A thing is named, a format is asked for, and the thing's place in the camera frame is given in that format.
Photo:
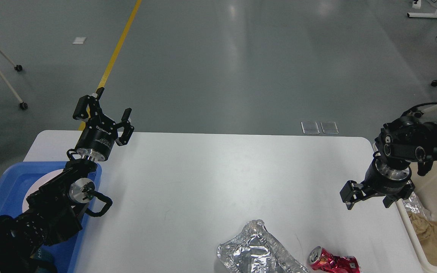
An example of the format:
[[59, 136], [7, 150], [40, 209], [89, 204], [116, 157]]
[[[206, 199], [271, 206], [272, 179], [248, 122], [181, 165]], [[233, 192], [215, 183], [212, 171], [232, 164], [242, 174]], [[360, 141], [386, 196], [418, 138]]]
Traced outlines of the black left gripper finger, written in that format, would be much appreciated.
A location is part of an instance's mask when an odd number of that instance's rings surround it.
[[[134, 126], [132, 126], [129, 120], [131, 112], [132, 112], [132, 108], [125, 109], [123, 116], [120, 119], [120, 122], [113, 124], [112, 126], [112, 135], [115, 140], [115, 143], [118, 146], [127, 145], [132, 136], [132, 133], [135, 130]], [[118, 135], [118, 129], [123, 129], [122, 134], [120, 136]]]
[[73, 112], [72, 118], [82, 122], [96, 120], [99, 120], [100, 122], [108, 121], [108, 116], [104, 114], [99, 104], [99, 99], [104, 93], [104, 90], [104, 87], [100, 87], [91, 95], [84, 95], [83, 97], [80, 97]]

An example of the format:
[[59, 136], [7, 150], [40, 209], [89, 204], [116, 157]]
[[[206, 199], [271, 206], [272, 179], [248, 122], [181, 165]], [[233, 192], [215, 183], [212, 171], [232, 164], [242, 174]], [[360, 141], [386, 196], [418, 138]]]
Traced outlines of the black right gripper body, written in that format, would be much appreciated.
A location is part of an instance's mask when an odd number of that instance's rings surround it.
[[374, 158], [369, 165], [363, 183], [383, 194], [394, 194], [411, 182], [412, 170], [409, 166], [404, 169], [394, 169], [379, 158]]

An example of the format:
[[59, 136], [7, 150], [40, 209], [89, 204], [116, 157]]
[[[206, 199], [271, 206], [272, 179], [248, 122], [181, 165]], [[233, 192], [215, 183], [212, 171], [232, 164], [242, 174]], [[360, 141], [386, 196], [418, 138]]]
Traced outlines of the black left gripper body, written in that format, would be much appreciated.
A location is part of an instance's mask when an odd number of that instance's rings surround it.
[[116, 122], [108, 116], [94, 116], [88, 120], [75, 150], [78, 154], [90, 154], [97, 161], [108, 160], [118, 138]]

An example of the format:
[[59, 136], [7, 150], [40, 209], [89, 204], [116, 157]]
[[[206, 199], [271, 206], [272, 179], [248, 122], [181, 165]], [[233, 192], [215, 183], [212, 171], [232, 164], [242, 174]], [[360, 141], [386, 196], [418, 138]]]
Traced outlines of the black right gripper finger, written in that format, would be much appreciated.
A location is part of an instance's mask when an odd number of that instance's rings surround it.
[[359, 201], [365, 201], [372, 197], [381, 197], [383, 194], [377, 192], [372, 187], [356, 181], [349, 180], [340, 190], [342, 202], [348, 210], [352, 210]]
[[415, 184], [413, 182], [407, 182], [399, 192], [394, 194], [386, 194], [383, 199], [385, 208], [389, 208], [394, 202], [401, 200], [407, 200], [415, 190]]

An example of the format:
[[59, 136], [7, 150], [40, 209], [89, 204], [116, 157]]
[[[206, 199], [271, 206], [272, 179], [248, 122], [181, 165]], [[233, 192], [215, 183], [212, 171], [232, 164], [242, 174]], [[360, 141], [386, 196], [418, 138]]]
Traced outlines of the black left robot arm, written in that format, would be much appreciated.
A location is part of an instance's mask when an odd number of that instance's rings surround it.
[[26, 211], [0, 216], [0, 273], [57, 272], [52, 261], [38, 257], [41, 247], [68, 241], [82, 230], [84, 214], [101, 217], [112, 206], [88, 175], [98, 162], [108, 160], [114, 144], [127, 145], [135, 128], [129, 121], [131, 108], [120, 122], [104, 114], [99, 105], [103, 93], [100, 87], [78, 100], [72, 117], [85, 128], [75, 148], [67, 151], [63, 171], [26, 198]]

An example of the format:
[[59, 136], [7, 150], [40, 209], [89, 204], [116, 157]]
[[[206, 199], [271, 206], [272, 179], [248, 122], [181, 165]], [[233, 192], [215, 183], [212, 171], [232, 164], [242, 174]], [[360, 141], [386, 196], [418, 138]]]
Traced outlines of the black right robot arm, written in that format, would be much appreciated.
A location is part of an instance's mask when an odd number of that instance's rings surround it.
[[422, 122], [420, 107], [415, 105], [382, 126], [364, 180], [349, 180], [340, 190], [348, 210], [372, 197], [383, 197], [387, 209], [398, 200], [409, 199], [415, 189], [411, 163], [417, 164], [419, 176], [430, 172], [437, 161], [437, 122]]

